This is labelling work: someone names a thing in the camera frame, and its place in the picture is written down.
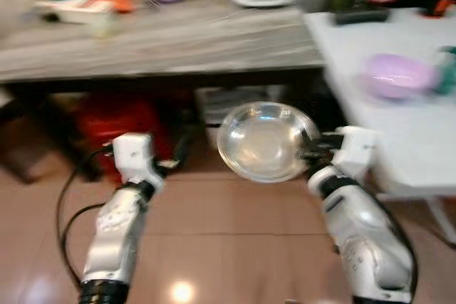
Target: green bottle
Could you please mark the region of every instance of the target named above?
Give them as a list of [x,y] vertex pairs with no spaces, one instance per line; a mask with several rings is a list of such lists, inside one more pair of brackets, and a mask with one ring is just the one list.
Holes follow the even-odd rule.
[[441,66],[442,78],[435,92],[441,95],[448,95],[456,85],[456,46],[445,47],[444,51],[451,53],[453,58]]

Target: black cable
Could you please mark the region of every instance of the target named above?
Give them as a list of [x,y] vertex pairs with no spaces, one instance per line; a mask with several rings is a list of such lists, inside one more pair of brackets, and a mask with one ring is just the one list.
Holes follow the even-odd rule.
[[102,206],[104,206],[105,204],[104,203],[98,203],[98,204],[94,204],[92,206],[87,206],[85,208],[82,208],[80,210],[78,210],[76,212],[76,214],[74,214],[70,221],[68,221],[68,223],[66,224],[65,226],[65,229],[63,230],[63,233],[62,233],[62,237],[61,237],[61,240],[60,240],[60,249],[61,249],[61,253],[63,254],[63,259],[65,260],[65,265],[66,265],[66,268],[68,269],[68,271],[70,272],[70,275],[71,275],[71,278],[73,280],[73,283],[75,284],[75,286],[78,288],[78,289],[81,289],[81,278],[76,274],[76,271],[74,269],[74,267],[71,265],[71,262],[70,262],[70,257],[68,256],[68,252],[66,250],[66,242],[68,240],[68,233],[70,232],[70,228],[71,228],[71,225],[73,224],[73,222],[81,215],[81,214],[84,214],[86,213],[87,211],[89,210],[92,210],[92,209],[97,209],[97,208],[101,208]]
[[[62,244],[63,237],[61,236],[61,222],[63,220],[62,213],[63,213],[63,209],[64,209],[64,199],[65,199],[65,195],[68,192],[68,189],[69,189],[71,183],[76,178],[76,176],[78,175],[79,171],[81,170],[81,167],[85,163],[88,163],[89,161],[91,161],[94,158],[94,156],[96,156],[97,154],[99,154],[101,152],[108,152],[109,149],[110,149],[110,147],[102,147],[101,149],[92,152],[90,155],[88,155],[86,158],[84,158],[76,166],[76,168],[73,170],[73,172],[71,173],[70,177],[66,181],[65,185],[63,185],[61,193],[58,195],[58,200],[57,200],[57,205],[56,205],[56,237],[57,237],[57,243],[58,243],[59,251],[60,251],[62,259],[63,259],[63,263],[64,263],[65,267],[67,268],[67,271],[70,274],[70,277],[71,277],[71,280],[73,281],[74,286],[77,289],[81,289],[81,282],[79,280],[78,275],[76,274],[76,272],[74,271],[73,267],[71,266],[70,261],[68,259],[68,255],[66,253],[66,250],[65,250],[65,248],[63,247],[63,244]],[[70,222],[72,223],[74,221],[74,219],[76,219],[76,218],[72,217]],[[70,224],[68,223],[68,226],[66,227],[67,233],[68,233],[69,225]]]

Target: kitchen counter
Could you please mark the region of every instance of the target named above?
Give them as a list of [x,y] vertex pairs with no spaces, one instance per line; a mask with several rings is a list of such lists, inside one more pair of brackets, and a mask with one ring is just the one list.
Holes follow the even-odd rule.
[[0,41],[0,83],[283,70],[322,64],[297,8],[185,0],[122,15],[119,33],[40,23]]

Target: stainless steel bowl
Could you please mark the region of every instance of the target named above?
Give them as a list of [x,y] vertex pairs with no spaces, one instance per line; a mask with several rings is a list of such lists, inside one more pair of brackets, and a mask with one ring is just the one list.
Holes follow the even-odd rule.
[[319,136],[311,118],[296,108],[257,102],[228,114],[219,129],[217,145],[225,163],[240,176],[277,183],[306,169],[298,151]]

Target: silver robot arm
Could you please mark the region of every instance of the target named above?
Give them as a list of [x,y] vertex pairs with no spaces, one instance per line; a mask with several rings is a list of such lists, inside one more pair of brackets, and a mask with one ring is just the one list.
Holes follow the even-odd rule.
[[115,166],[124,185],[98,214],[95,238],[84,267],[80,304],[126,302],[148,202],[162,191],[165,170],[182,163],[186,143],[179,144],[174,160],[157,162],[149,135],[129,133],[113,140]]
[[[393,217],[361,185],[373,158],[375,133],[344,127],[323,136],[318,153],[335,153],[311,172],[309,189],[341,255],[354,303],[411,303],[416,281],[412,247]],[[311,154],[313,160],[318,157]]]

